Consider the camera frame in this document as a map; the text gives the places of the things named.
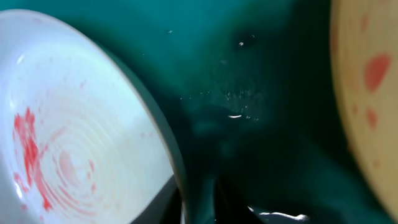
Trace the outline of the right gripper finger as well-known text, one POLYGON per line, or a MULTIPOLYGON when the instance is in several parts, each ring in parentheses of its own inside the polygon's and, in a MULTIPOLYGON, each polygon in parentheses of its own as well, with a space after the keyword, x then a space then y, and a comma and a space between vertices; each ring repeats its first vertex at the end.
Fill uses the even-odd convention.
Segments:
POLYGON ((309 224, 310 223, 309 217, 303 214, 293 216, 280 212, 267 212, 265 210, 250 206, 248 206, 248 209, 258 219, 260 219, 261 222, 266 224, 309 224))

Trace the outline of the light blue plate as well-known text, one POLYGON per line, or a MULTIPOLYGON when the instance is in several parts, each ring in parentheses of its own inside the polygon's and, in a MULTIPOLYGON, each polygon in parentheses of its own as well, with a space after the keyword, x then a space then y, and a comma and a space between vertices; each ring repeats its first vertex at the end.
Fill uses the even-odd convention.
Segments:
POLYGON ((120 59, 52 16, 1 12, 2 223, 181 223, 179 161, 120 59))

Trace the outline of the yellow-green plate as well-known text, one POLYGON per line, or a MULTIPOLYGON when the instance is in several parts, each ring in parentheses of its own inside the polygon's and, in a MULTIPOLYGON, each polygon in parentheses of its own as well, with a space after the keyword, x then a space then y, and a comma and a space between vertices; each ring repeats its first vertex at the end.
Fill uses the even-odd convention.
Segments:
POLYGON ((332 0, 330 55, 349 148, 397 220, 397 0, 332 0))

